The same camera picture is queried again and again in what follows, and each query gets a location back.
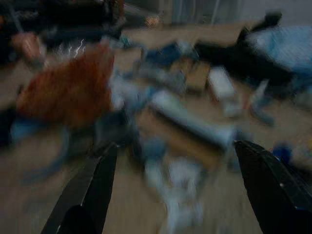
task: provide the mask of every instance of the white object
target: white object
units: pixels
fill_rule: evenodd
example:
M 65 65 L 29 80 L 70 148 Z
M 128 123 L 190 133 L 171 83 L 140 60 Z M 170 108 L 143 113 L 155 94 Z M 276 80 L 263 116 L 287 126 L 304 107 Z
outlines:
M 151 108 L 188 131 L 225 150 L 231 146 L 237 131 L 233 125 L 213 125 L 190 114 L 176 97 L 166 91 L 161 91 L 153 97 Z
M 224 67 L 213 67 L 210 70 L 209 85 L 218 101 L 231 99 L 236 95 L 235 89 Z
M 178 167 L 186 171 L 188 176 L 183 175 Z M 169 166 L 169 174 L 174 178 L 170 182 L 175 186 L 171 188 L 169 181 L 165 180 L 166 176 L 163 176 L 165 172 L 161 164 L 150 162 L 145 165 L 149 186 L 157 189 L 167 206 L 167 220 L 160 228 L 160 234 L 174 234 L 177 230 L 202 222 L 203 208 L 195 201 L 196 185 L 200 181 L 201 172 L 199 165 L 195 166 L 187 160 L 173 162 Z
M 241 114 L 241 98 L 236 93 L 224 67 L 213 67 L 209 73 L 208 83 L 215 98 L 220 102 L 225 116 L 236 117 Z

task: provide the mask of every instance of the plastic bag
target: plastic bag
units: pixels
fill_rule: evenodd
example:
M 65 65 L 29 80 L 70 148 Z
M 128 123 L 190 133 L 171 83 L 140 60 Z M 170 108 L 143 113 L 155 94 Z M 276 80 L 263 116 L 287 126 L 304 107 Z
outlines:
M 196 201 L 203 168 L 185 159 L 171 163 L 167 168 L 161 163 L 149 161 L 145 165 L 148 185 L 156 188 L 167 206 L 167 220 L 161 234 L 174 234 L 177 230 L 200 224 L 203 208 Z

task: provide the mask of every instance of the cluttered objects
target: cluttered objects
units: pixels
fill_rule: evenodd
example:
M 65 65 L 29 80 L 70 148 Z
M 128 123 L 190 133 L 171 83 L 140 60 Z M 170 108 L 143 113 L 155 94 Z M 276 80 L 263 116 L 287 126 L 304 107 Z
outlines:
M 265 31 L 275 24 L 265 21 L 256 28 Z M 61 153 L 51 166 L 31 174 L 31 183 L 60 171 L 69 155 L 93 152 L 92 157 L 101 158 L 107 148 L 130 146 L 129 158 L 141 170 L 132 171 L 132 164 L 127 170 L 139 179 L 144 176 L 142 183 L 156 188 L 166 205 L 160 232 L 173 234 L 201 225 L 206 207 L 198 195 L 206 172 L 223 168 L 240 173 L 233 144 L 251 139 L 249 133 L 261 136 L 255 141 L 276 138 L 285 123 L 274 110 L 264 108 L 273 97 L 289 95 L 298 81 L 294 70 L 252 50 L 256 33 L 245 33 L 232 46 L 165 40 L 167 44 L 149 48 L 131 37 L 107 35 L 95 44 L 84 38 L 62 42 L 48 51 L 48 56 L 58 57 L 56 64 L 34 74 L 16 105 L 3 113 L 9 119 L 4 119 L 2 145 L 18 147 L 47 127 L 62 127 Z M 131 58 L 126 50 L 141 51 L 141 58 Z M 116 51 L 133 69 L 124 70 L 114 58 Z M 309 90 L 300 89 L 300 94 Z M 300 94 L 298 104 L 306 101 Z M 301 149 L 296 154 L 309 152 L 305 159 L 309 158 L 311 149 Z M 140 189 L 146 190 L 142 183 Z

